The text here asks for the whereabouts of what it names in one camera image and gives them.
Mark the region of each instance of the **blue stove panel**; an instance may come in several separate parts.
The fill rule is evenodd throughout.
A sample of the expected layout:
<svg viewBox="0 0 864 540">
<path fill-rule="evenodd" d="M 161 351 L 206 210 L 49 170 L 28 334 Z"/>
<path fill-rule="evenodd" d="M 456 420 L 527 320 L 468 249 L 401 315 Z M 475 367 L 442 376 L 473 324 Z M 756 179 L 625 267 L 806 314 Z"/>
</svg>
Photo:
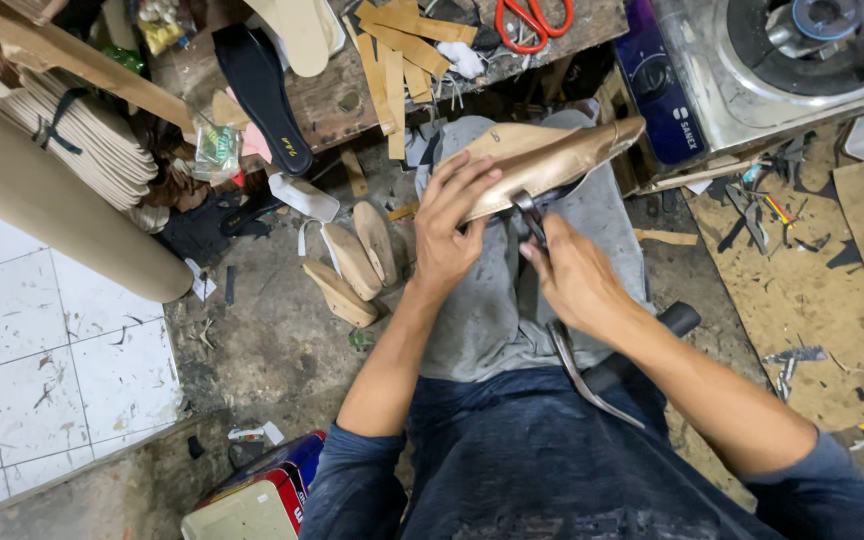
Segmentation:
<svg viewBox="0 0 864 540">
<path fill-rule="evenodd" d="M 615 55 L 638 112 L 645 118 L 645 133 L 655 157 L 675 166 L 706 150 L 702 131 L 649 0 L 631 0 L 625 8 L 629 32 L 615 41 Z"/>
</svg>

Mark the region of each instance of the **workbench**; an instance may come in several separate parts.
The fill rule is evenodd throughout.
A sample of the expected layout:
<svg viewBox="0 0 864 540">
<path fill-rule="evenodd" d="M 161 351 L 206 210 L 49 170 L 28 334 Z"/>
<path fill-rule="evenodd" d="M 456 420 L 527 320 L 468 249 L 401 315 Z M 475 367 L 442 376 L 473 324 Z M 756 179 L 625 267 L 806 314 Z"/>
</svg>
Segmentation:
<svg viewBox="0 0 864 540">
<path fill-rule="evenodd" d="M 348 0 L 329 0 L 336 15 L 348 6 Z M 497 0 L 477 2 L 484 26 L 495 24 Z M 473 8 L 472 0 L 457 2 Z M 565 8 L 560 0 L 540 0 L 546 19 L 552 25 L 564 20 Z M 211 118 L 212 95 L 228 85 L 219 68 L 212 42 L 212 31 L 235 22 L 243 22 L 251 12 L 235 3 L 209 2 L 206 28 L 185 49 L 173 49 L 150 63 L 152 81 L 185 103 Z M 520 19 L 506 9 L 505 21 L 518 25 Z M 527 68 L 536 68 L 569 57 L 579 51 L 605 43 L 628 31 L 621 0 L 577 1 L 572 25 L 562 37 L 553 37 L 540 53 L 529 58 Z M 460 84 L 462 92 L 474 92 L 492 83 L 513 77 L 525 66 L 523 55 L 501 55 L 490 62 L 486 74 Z M 328 66 L 316 77 L 303 78 L 291 70 L 286 73 L 285 90 L 298 128 L 313 152 L 356 138 L 378 125 L 376 111 L 369 97 L 362 61 L 354 40 L 346 37 L 342 51 L 330 57 Z M 450 98 L 450 90 L 441 98 Z"/>
</svg>

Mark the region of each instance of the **gold leather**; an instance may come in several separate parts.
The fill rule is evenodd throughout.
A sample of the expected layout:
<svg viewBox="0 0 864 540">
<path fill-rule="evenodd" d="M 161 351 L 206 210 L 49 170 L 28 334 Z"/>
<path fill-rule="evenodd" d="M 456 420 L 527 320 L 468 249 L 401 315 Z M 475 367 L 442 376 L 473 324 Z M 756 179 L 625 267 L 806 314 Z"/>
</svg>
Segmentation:
<svg viewBox="0 0 864 540">
<path fill-rule="evenodd" d="M 641 116 L 596 128 L 495 124 L 462 150 L 468 150 L 472 160 L 491 155 L 502 179 L 479 197 L 462 223 L 510 208 L 512 196 L 522 190 L 536 197 L 572 182 L 625 151 L 644 131 Z M 454 156 L 444 157 L 439 165 Z"/>
</svg>

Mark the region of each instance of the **stove knob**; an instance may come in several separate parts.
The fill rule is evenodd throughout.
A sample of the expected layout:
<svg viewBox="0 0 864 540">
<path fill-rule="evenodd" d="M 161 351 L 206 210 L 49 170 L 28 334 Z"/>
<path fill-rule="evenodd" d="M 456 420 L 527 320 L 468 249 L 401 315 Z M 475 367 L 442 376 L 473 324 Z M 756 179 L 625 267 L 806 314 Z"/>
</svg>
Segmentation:
<svg viewBox="0 0 864 540">
<path fill-rule="evenodd" d="M 631 89 L 642 101 L 654 101 L 673 83 L 672 64 L 667 55 L 646 59 L 631 78 Z"/>
</svg>

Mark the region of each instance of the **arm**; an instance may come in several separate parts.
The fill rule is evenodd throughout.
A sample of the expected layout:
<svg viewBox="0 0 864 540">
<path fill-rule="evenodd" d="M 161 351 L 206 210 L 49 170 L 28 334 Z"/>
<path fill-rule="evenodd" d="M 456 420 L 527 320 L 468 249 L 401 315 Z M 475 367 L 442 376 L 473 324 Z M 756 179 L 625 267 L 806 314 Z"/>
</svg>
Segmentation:
<svg viewBox="0 0 864 540">
<path fill-rule="evenodd" d="M 545 235 L 548 254 L 520 250 L 562 322 L 632 360 L 758 498 L 759 519 L 787 538 L 864 538 L 864 479 L 831 435 L 675 338 L 561 217 Z"/>
<path fill-rule="evenodd" d="M 488 217 L 465 233 L 456 227 L 502 177 L 492 166 L 487 157 L 469 163 L 464 152 L 429 178 L 415 215 L 414 276 L 325 439 L 299 538 L 391 538 L 399 528 L 402 428 L 439 308 L 482 252 Z"/>
<path fill-rule="evenodd" d="M 473 203 L 502 177 L 489 157 L 451 159 L 429 178 L 415 215 L 417 264 L 389 327 L 345 396 L 336 424 L 359 436 L 402 433 L 426 341 L 439 308 L 482 253 L 489 216 L 456 230 Z"/>
<path fill-rule="evenodd" d="M 815 425 L 669 333 L 629 297 L 592 241 L 555 214 L 546 217 L 545 234 L 547 256 L 531 244 L 522 254 L 562 322 L 632 360 L 731 472 L 782 470 L 812 451 Z"/>
</svg>

